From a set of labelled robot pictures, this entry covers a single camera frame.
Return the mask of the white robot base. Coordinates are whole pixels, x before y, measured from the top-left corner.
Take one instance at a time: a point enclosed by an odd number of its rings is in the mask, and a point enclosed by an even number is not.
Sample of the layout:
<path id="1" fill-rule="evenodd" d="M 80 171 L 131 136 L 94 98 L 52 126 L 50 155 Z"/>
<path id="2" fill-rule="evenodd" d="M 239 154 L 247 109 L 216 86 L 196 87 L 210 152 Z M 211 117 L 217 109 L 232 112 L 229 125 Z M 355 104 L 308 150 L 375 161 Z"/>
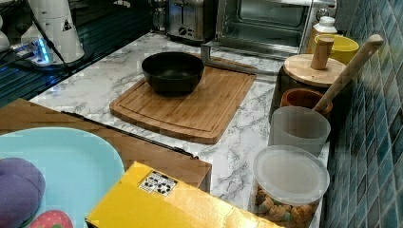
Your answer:
<path id="1" fill-rule="evenodd" d="M 11 49 L 36 67 L 52 70 L 88 61 L 93 49 L 84 45 L 74 26 L 68 0 L 27 0 L 32 25 Z"/>

